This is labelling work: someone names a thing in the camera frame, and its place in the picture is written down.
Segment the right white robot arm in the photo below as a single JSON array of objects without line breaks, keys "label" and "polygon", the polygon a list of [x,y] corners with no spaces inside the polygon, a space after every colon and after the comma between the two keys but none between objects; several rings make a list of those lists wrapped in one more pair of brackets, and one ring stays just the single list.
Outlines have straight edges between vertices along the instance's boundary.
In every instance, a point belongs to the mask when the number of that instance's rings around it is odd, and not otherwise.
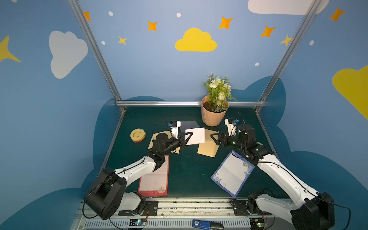
[{"label": "right white robot arm", "polygon": [[242,152],[243,160],[268,174],[291,198],[291,202],[255,192],[247,197],[250,215],[271,213],[291,223],[297,230],[328,230],[335,224],[334,201],[328,193],[319,193],[285,167],[263,144],[257,142],[255,129],[241,124],[227,133],[210,135],[218,146]]}]

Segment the red bordered letter paper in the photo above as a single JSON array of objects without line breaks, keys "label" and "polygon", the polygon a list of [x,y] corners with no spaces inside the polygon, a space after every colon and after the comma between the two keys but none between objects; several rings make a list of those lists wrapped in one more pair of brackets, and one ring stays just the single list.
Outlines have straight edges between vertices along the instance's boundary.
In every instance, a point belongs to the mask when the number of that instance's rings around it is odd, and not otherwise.
[{"label": "red bordered letter paper", "polygon": [[186,129],[185,133],[193,133],[192,135],[190,134],[186,135],[186,139],[189,137],[189,141],[186,143],[186,145],[196,145],[205,143],[204,127]]}]

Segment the small yellow envelope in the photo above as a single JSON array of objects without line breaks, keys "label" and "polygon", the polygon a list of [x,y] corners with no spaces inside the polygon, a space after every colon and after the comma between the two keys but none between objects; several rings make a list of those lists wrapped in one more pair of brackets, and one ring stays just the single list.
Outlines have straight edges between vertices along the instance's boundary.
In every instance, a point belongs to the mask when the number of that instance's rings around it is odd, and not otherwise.
[{"label": "small yellow envelope", "polygon": [[199,144],[197,154],[208,156],[214,158],[217,154],[219,146],[215,143],[215,141],[211,138],[211,134],[218,133],[217,131],[212,131],[209,129],[205,129],[205,142]]}]

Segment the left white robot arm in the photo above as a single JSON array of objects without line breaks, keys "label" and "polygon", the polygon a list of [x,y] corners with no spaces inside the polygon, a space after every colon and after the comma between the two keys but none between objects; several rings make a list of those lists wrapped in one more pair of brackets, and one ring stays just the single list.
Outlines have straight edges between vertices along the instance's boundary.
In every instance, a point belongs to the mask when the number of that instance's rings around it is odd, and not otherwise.
[{"label": "left white robot arm", "polygon": [[145,198],[137,192],[125,192],[126,188],[142,176],[158,170],[165,163],[165,155],[177,148],[185,148],[192,136],[192,132],[180,133],[177,138],[164,137],[163,133],[157,135],[142,159],[123,168],[103,169],[84,197],[84,204],[102,220],[109,219],[117,211],[141,215],[145,210]]}]

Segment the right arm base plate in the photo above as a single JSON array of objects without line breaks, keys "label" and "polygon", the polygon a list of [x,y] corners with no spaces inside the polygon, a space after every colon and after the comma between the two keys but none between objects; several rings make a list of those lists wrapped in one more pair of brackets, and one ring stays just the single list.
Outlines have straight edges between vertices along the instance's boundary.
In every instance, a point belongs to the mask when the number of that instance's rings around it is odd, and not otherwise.
[{"label": "right arm base plate", "polygon": [[261,211],[253,200],[231,199],[230,205],[233,207],[236,216],[271,215],[271,213]]}]

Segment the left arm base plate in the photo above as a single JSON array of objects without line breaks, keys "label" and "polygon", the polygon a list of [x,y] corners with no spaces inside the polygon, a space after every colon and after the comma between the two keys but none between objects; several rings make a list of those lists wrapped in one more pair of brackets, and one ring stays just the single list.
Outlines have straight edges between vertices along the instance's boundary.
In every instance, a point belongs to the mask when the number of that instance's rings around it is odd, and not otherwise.
[{"label": "left arm base plate", "polygon": [[158,201],[145,201],[142,204],[139,204],[136,210],[122,210],[119,211],[119,216],[127,216],[127,217],[133,217],[133,216],[157,216],[158,213]]}]

